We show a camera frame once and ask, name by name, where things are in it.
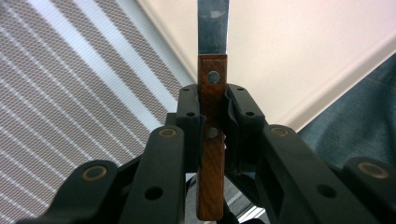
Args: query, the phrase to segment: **knife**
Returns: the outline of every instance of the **knife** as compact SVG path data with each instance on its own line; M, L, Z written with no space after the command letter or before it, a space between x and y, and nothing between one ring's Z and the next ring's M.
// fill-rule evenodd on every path
M220 105L227 88L227 27L229 0L198 0L198 97L203 129L202 164L197 173L197 217L223 216L224 134Z

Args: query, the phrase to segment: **hole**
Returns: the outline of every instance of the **hole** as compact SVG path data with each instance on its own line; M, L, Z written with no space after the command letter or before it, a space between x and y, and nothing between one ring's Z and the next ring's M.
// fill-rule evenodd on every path
M173 137L174 135L176 135L176 131L173 129L162 129L160 130L159 135L161 137Z
M334 189L330 188L327 185L319 185L317 187L318 192L326 198L335 198L337 196L337 193L335 192Z
M154 201L163 196L163 190L158 187L152 187L146 190L145 196L147 199Z

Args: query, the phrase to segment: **wooden handle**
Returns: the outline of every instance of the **wooden handle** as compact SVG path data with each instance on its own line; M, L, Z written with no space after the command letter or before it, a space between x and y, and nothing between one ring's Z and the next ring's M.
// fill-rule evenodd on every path
M227 85L227 55L198 56L198 95L206 116L202 167L198 171L197 216L204 221L223 216L224 134L217 122Z

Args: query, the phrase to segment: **screw hole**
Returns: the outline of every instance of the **screw hole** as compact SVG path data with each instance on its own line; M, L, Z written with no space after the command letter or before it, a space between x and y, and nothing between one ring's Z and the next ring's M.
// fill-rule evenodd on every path
M335 192L334 189L330 188L327 185L319 185L317 187L318 192L326 198L335 198L337 196L337 193Z
M163 196L163 190L158 187L152 187L146 190L145 196L147 199L154 201Z

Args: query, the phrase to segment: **rivet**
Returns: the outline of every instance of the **rivet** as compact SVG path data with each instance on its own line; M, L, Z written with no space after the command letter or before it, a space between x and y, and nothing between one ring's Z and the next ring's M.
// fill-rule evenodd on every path
M389 176L389 173L382 167L368 161L360 162L358 164L358 168L365 174L370 175L374 178L385 179Z
M93 182L102 179L107 173L107 168L103 165L95 165L86 169L82 173L82 179L87 182Z
M216 72L216 71L210 71L210 72L207 74L207 81L208 81L210 84L216 84L216 83L218 83L218 82L220 81L220 74L219 74L218 72Z

